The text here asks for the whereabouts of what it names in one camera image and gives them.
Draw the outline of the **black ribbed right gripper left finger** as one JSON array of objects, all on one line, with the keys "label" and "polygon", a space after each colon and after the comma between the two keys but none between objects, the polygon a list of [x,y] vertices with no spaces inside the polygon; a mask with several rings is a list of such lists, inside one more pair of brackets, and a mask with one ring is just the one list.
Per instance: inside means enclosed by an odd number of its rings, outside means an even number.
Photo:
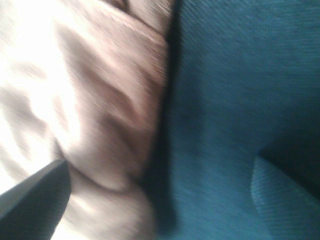
[{"label": "black ribbed right gripper left finger", "polygon": [[67,161],[55,160],[0,196],[2,240],[49,240],[71,195]]}]

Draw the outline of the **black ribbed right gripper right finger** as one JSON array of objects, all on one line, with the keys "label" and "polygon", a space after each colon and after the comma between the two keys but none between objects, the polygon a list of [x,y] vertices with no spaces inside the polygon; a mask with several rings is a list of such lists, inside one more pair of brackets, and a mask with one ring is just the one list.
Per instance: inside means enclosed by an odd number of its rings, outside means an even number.
[{"label": "black ribbed right gripper right finger", "polygon": [[255,159],[250,191],[274,240],[320,238],[320,201],[264,158]]}]

